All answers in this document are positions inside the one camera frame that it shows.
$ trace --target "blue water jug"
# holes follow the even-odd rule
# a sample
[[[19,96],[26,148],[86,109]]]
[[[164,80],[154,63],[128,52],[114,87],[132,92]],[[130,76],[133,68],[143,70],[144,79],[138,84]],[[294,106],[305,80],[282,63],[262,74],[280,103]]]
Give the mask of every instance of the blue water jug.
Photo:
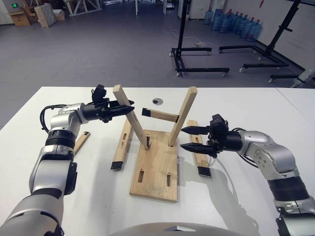
[[[251,21],[248,21],[245,26],[244,26],[244,29],[241,33],[241,37],[242,38],[245,38],[246,37],[246,34],[248,33],[248,31],[250,30],[251,26],[255,25],[255,22],[254,22],[254,17],[252,17]]]
[[[211,8],[206,12],[204,24],[209,25],[212,22],[212,17],[213,17],[214,12],[211,10]]]
[[[240,23],[237,27],[236,34],[241,34],[243,32],[245,24],[248,22],[247,17],[248,17],[248,15],[245,15],[245,17],[240,21]]]
[[[236,33],[236,31],[238,29],[238,25],[240,24],[240,21],[242,19],[243,19],[243,14],[241,13],[241,15],[235,19],[235,22],[234,22],[234,25],[233,25],[233,28],[232,28],[232,32],[233,33]]]
[[[257,40],[261,30],[262,26],[259,24],[260,20],[257,20],[256,24],[254,24],[250,30],[248,31],[245,40],[248,42],[254,42]]]
[[[235,14],[234,16],[232,16],[232,20],[231,20],[231,24],[230,24],[230,30],[233,29],[234,24],[235,24],[235,21],[236,21],[236,19],[237,19],[238,17],[239,17],[239,16],[238,16],[238,11],[237,11],[236,14]]]
[[[221,23],[221,27],[219,29],[219,33],[228,33],[229,32],[231,21],[233,20],[232,16],[231,16],[231,13],[232,12],[229,12],[228,15],[224,16],[224,18],[222,20],[222,23]]]
[[[222,11],[214,18],[211,30],[218,31],[221,27],[223,20]]]

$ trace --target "wooden stick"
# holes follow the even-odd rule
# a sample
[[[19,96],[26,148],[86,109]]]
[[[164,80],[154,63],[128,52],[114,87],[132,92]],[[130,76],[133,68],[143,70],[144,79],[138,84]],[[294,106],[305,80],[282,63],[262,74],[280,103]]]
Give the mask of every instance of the wooden stick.
[[[193,103],[196,95],[197,95],[197,88],[196,87],[189,87],[188,92],[186,94],[186,97],[184,99],[184,102],[182,104],[181,110],[179,111],[179,114],[178,114],[179,118],[178,118],[177,122],[175,123],[175,125],[172,129],[171,135],[169,137],[169,140],[168,140],[168,145],[170,147],[174,146],[176,139],[179,135],[179,132],[181,131],[181,128],[185,122],[185,119],[188,115],[188,112],[192,106],[192,103]]]
[[[198,123],[195,120],[188,120],[188,126],[198,126]],[[192,143],[202,144],[201,135],[191,135],[189,134],[189,139]],[[208,158],[206,154],[194,153],[195,163],[198,168],[198,174],[200,176],[211,177]]]
[[[130,106],[128,98],[127,98],[121,85],[114,86],[113,94],[115,95],[115,97],[116,97],[116,99],[120,105]],[[140,143],[144,146],[144,148],[146,150],[148,150],[149,149],[149,143],[147,142],[147,136],[144,133],[134,111],[131,111],[128,114],[126,114],[126,117],[129,120],[134,132],[136,133]]]
[[[132,136],[132,127],[128,119],[126,119],[122,134],[117,145],[117,149],[113,158],[111,170],[121,170],[123,162],[127,154],[127,149],[129,146],[129,141]]]
[[[82,147],[82,145],[85,143],[85,141],[88,139],[90,135],[91,133],[88,131],[84,131],[83,134],[81,134],[78,141],[75,142],[75,146],[73,149],[74,155],[78,153],[78,151],[80,150],[80,148]]]
[[[155,111],[147,108],[142,108],[142,115],[146,117],[152,117],[156,119],[163,119],[171,122],[177,122],[178,115],[166,113],[166,112],[160,112],[160,111]]]

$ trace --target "rectangular slot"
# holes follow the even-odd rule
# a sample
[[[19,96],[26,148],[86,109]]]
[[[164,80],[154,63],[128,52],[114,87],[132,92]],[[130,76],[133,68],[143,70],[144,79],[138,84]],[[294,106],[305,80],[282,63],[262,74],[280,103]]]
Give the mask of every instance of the rectangular slot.
[[[171,174],[168,174],[166,176],[166,185],[167,185],[167,187],[171,186]]]
[[[143,181],[143,176],[144,176],[144,171],[140,171],[140,173],[139,173],[139,178],[138,178],[138,183],[142,183],[142,181]]]

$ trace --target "cardboard box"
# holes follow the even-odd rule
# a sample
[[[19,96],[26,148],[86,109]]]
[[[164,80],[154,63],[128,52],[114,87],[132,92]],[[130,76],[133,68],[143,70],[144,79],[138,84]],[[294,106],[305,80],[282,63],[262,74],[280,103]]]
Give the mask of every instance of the cardboard box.
[[[30,26],[30,21],[24,11],[18,11],[9,14],[15,26]]]
[[[53,9],[49,3],[45,3],[42,6],[37,6],[34,8],[43,28],[50,27],[54,22],[56,22],[56,16],[53,12]]]
[[[64,11],[62,10],[53,10],[57,21],[64,21]]]

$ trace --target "white table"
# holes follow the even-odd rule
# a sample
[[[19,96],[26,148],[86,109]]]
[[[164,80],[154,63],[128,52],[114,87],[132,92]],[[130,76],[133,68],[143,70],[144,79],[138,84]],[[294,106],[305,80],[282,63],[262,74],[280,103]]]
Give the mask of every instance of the white table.
[[[91,88],[41,88],[0,131],[0,224],[16,204],[29,195],[29,175],[47,134],[39,113],[58,103],[88,103]],[[135,102],[142,127],[170,131],[172,123],[141,116],[143,107],[177,114],[187,88],[125,88]],[[115,97],[112,88],[107,95]],[[164,100],[161,106],[152,99]],[[188,119],[209,125],[221,114],[230,128],[242,127],[269,134],[289,148],[301,177],[315,195],[315,90],[276,88],[199,88]],[[47,120],[56,111],[47,111]],[[91,121],[81,126],[91,136],[75,157],[76,190],[64,198],[63,228],[69,236],[105,236],[126,227],[150,222],[192,222],[230,229],[246,235],[277,235],[278,213],[266,180],[236,153],[222,152],[212,166],[212,178],[200,177],[192,154],[178,148],[178,202],[168,203],[129,195],[139,148],[132,137],[125,168],[110,170],[125,117],[104,124]],[[178,144],[188,143],[181,132]]]

